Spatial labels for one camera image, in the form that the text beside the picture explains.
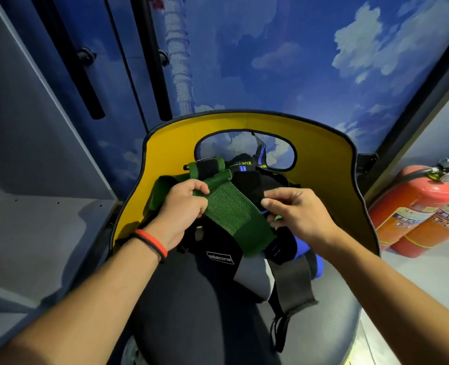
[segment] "metal bracket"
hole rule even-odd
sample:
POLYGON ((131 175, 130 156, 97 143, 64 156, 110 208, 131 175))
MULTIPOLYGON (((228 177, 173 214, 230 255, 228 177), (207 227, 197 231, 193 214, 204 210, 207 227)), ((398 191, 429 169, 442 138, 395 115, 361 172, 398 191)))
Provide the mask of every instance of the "metal bracket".
POLYGON ((356 159, 356 174, 367 174, 377 160, 377 154, 358 154, 356 159))

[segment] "safety harness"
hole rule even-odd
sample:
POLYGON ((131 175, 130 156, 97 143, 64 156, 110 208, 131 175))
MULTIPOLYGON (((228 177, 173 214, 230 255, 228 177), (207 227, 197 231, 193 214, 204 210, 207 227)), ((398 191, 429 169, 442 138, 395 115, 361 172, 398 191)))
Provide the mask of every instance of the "safety harness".
POLYGON ((148 210, 156 214, 177 183, 194 178, 208 185, 208 195, 194 191, 208 199, 205 217, 186 232, 192 238, 184 238, 178 250, 206 255, 219 264, 224 278, 233 278, 268 300, 275 313, 270 329, 272 344, 275 337, 274 349, 282 352, 291 316, 318 303, 311 281, 322 274, 322 260, 287 227, 274 230, 266 221, 268 212, 260 205, 264 191, 299 185, 267 167, 265 144, 255 138, 258 147, 254 156, 241 154, 229 162, 217 157, 202 159, 185 165, 188 173, 159 177, 148 210), (261 294, 264 289, 244 283, 243 275, 250 274, 246 264, 257 262, 265 266, 264 271, 270 269, 275 281, 269 293, 261 294))

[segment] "red fire extinguisher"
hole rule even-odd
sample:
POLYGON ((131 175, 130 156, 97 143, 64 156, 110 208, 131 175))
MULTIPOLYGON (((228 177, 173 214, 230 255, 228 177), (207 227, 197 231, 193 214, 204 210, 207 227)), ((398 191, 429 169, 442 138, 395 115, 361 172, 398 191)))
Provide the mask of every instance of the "red fire extinguisher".
POLYGON ((449 203, 436 211, 418 228, 409 232, 392 246, 408 258, 416 258, 449 239, 449 203))
POLYGON ((386 250, 405 234, 449 203, 449 173, 439 168, 411 165, 369 209, 380 247, 386 250))

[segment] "door handle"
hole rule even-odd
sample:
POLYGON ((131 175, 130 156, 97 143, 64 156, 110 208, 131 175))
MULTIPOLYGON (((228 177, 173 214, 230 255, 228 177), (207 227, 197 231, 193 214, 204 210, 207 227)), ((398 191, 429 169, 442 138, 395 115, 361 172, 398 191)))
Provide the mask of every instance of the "door handle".
POLYGON ((78 52, 69 37, 63 20, 57 11, 53 0, 31 0, 35 10, 39 14, 49 36, 51 37, 57 52, 61 56, 69 75, 76 86, 89 114, 93 119, 105 117, 100 100, 91 85, 91 81, 84 70, 84 61, 80 60, 78 52))

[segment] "blue sky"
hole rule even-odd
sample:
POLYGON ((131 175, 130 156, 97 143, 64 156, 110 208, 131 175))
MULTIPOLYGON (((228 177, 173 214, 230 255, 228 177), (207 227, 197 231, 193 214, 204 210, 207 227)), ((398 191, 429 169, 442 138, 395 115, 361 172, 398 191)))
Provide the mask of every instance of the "blue sky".
POLYGON ((185 0, 185 8, 196 110, 299 115, 343 130, 360 152, 376 150, 449 44, 449 0, 185 0))

